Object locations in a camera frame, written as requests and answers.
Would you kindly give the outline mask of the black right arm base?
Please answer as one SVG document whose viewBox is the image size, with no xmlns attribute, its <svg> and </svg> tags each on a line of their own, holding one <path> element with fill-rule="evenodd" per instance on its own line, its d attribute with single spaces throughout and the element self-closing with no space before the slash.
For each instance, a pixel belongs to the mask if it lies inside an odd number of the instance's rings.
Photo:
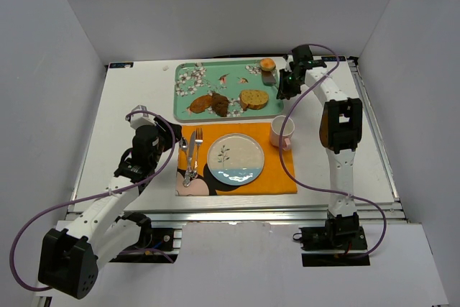
<svg viewBox="0 0 460 307">
<path fill-rule="evenodd" d="M 369 266 L 367 240 L 359 216 L 329 216 L 323 226 L 302 227 L 293 241 L 302 249 L 303 267 Z"/>
</svg>

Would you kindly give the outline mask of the brown croissant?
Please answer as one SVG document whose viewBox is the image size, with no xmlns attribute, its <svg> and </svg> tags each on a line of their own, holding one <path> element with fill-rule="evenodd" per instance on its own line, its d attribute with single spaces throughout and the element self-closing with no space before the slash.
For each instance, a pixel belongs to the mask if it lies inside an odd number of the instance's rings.
<svg viewBox="0 0 460 307">
<path fill-rule="evenodd" d="M 199 113 L 204 112 L 209 107 L 211 107 L 211 104 L 212 104 L 211 95 L 199 96 L 190 104 L 190 106 L 188 107 L 188 110 L 191 113 L 199 114 Z"/>
</svg>

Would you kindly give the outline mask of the ceramic plate with plant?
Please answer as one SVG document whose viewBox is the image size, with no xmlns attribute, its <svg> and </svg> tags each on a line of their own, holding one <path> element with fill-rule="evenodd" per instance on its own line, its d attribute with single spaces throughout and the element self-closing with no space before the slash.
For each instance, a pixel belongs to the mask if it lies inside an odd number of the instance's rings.
<svg viewBox="0 0 460 307">
<path fill-rule="evenodd" d="M 265 154 L 252 137 L 240 133 L 226 134 L 209 147 L 206 164 L 217 181 L 242 186 L 259 177 L 265 166 Z"/>
</svg>

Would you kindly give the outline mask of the silver spoon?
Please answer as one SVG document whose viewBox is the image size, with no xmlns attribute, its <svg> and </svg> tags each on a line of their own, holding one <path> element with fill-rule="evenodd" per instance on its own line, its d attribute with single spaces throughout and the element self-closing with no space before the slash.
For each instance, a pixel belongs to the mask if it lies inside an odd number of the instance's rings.
<svg viewBox="0 0 460 307">
<path fill-rule="evenodd" d="M 180 149 L 185 154 L 185 158 L 188 158 L 188 141 L 184 137 L 182 137 L 180 140 Z M 190 172 L 189 172 L 189 165 L 187 165 L 185 169 L 183 186 L 187 188 L 189 185 L 190 185 Z"/>
</svg>

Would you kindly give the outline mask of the silver knife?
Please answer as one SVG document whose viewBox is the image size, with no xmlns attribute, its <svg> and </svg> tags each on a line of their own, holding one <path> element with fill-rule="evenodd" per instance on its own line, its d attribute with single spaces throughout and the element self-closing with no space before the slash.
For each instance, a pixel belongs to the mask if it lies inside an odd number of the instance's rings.
<svg viewBox="0 0 460 307">
<path fill-rule="evenodd" d="M 194 157 L 194 149 L 196 143 L 196 131 L 193 131 L 190 139 L 187 141 L 188 143 L 188 150 L 187 150 L 187 169 L 185 172 L 184 182 L 183 185 L 188 187 L 191 183 L 192 177 L 194 175 L 193 172 L 193 157 Z"/>
</svg>

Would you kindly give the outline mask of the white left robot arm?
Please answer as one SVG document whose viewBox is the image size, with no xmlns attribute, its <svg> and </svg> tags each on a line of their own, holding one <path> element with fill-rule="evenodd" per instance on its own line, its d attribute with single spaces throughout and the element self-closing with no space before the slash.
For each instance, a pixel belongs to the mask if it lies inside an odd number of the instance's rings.
<svg viewBox="0 0 460 307">
<path fill-rule="evenodd" d="M 99 271 L 130 246 L 141 246 L 151 221 L 124 209 L 136 200 L 157 173 L 164 152 L 172 153 L 182 127 L 137 106 L 126 116 L 134 130 L 106 196 L 97 198 L 74 221 L 44 236 L 38 280 L 77 299 L 87 296 Z"/>
</svg>

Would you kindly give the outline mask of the silver fork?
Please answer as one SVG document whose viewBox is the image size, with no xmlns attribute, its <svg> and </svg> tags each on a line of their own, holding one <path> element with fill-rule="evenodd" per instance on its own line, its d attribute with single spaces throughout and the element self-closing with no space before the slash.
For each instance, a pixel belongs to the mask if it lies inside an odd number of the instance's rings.
<svg viewBox="0 0 460 307">
<path fill-rule="evenodd" d="M 198 176 L 198 161 L 199 161 L 199 151 L 201 145 L 203 144 L 203 129 L 198 127 L 195 131 L 195 161 L 193 166 L 193 177 Z"/>
</svg>

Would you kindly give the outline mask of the small round bun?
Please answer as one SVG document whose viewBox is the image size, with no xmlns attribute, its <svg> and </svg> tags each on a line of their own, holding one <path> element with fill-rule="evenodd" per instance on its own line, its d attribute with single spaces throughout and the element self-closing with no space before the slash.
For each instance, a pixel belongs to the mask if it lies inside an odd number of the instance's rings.
<svg viewBox="0 0 460 307">
<path fill-rule="evenodd" d="M 259 61 L 259 66 L 263 71 L 269 72 L 276 68 L 275 61 L 271 58 L 264 58 Z"/>
</svg>

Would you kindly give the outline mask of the metal cake server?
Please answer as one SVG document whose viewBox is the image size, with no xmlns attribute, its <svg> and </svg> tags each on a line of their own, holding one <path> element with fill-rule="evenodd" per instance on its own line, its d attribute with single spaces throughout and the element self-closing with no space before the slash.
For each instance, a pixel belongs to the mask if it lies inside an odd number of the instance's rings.
<svg viewBox="0 0 460 307">
<path fill-rule="evenodd" d="M 262 70 L 261 74 L 262 74 L 262 82 L 265 86 L 274 86 L 276 88 L 278 87 L 276 69 Z"/>
</svg>

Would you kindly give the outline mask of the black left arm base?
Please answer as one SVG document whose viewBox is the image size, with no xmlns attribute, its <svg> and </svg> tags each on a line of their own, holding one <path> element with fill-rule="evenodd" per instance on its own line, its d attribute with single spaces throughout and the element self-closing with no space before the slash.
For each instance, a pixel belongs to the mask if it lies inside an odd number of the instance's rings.
<svg viewBox="0 0 460 307">
<path fill-rule="evenodd" d="M 152 220 L 145 214 L 128 211 L 116 218 L 116 223 L 128 221 L 140 229 L 139 239 L 118 254 L 111 263 L 133 264 L 173 264 L 178 254 L 173 254 L 178 246 L 174 241 L 179 239 L 177 229 L 153 226 Z"/>
</svg>

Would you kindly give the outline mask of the pink mug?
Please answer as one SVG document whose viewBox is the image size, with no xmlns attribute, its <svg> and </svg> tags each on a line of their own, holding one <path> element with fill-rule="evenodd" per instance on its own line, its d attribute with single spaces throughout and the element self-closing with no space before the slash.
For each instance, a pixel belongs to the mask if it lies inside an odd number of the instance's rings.
<svg viewBox="0 0 460 307">
<path fill-rule="evenodd" d="M 295 124 L 291 118 L 279 115 L 270 123 L 270 143 L 281 147 L 284 151 L 291 150 L 291 139 L 295 131 Z"/>
</svg>

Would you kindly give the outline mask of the left blue table label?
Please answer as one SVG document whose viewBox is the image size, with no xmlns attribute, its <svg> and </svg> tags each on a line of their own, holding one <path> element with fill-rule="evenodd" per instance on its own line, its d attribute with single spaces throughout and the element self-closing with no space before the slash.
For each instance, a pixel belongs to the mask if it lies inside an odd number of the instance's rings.
<svg viewBox="0 0 460 307">
<path fill-rule="evenodd" d="M 109 68 L 110 69 L 116 69 L 116 68 L 132 68 L 134 66 L 133 62 L 117 62 L 117 63 L 110 63 Z"/>
</svg>

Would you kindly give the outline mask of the orange cartoon placemat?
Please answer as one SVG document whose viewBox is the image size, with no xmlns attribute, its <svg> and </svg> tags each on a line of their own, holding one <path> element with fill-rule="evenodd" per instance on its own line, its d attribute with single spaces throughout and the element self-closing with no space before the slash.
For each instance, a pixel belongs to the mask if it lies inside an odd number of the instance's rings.
<svg viewBox="0 0 460 307">
<path fill-rule="evenodd" d="M 187 158 L 180 154 L 176 175 L 176 194 L 179 196 L 217 196 L 217 195 L 270 195 L 296 193 L 297 185 L 289 178 L 294 175 L 293 155 L 290 150 L 282 153 L 270 143 L 270 123 L 215 123 L 200 125 L 203 129 L 203 144 L 199 151 L 198 176 L 191 180 L 186 188 L 183 186 Z M 253 182 L 242 186 L 230 186 L 215 179 L 207 166 L 209 147 L 226 134 L 240 133 L 255 139 L 264 151 L 264 168 Z"/>
</svg>

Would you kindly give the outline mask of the green floral tray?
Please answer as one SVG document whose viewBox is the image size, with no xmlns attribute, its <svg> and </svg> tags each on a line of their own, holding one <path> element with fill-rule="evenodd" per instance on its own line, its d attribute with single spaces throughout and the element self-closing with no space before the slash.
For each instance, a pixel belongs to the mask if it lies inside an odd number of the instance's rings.
<svg viewBox="0 0 460 307">
<path fill-rule="evenodd" d="M 173 113 L 179 122 L 209 122 L 231 119 L 261 119 L 277 116 L 284 108 L 277 99 L 278 84 L 265 85 L 263 70 L 258 59 L 213 60 L 207 62 L 182 63 L 175 70 Z M 240 104 L 244 90 L 264 91 L 268 102 L 262 109 L 247 109 Z M 220 116 L 208 107 L 200 113 L 190 110 L 190 105 L 201 96 L 213 94 L 224 96 L 229 101 L 227 115 Z"/>
</svg>

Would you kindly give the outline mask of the right blue table label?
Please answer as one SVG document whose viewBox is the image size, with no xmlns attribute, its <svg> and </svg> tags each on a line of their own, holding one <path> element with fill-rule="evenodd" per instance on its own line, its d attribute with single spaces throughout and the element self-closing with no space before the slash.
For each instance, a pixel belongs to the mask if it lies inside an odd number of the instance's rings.
<svg viewBox="0 0 460 307">
<path fill-rule="evenodd" d="M 341 55 L 339 55 L 338 57 L 332 55 L 321 56 L 321 59 L 324 62 L 336 62 L 337 60 L 340 62 L 346 62 L 346 58 Z"/>
</svg>

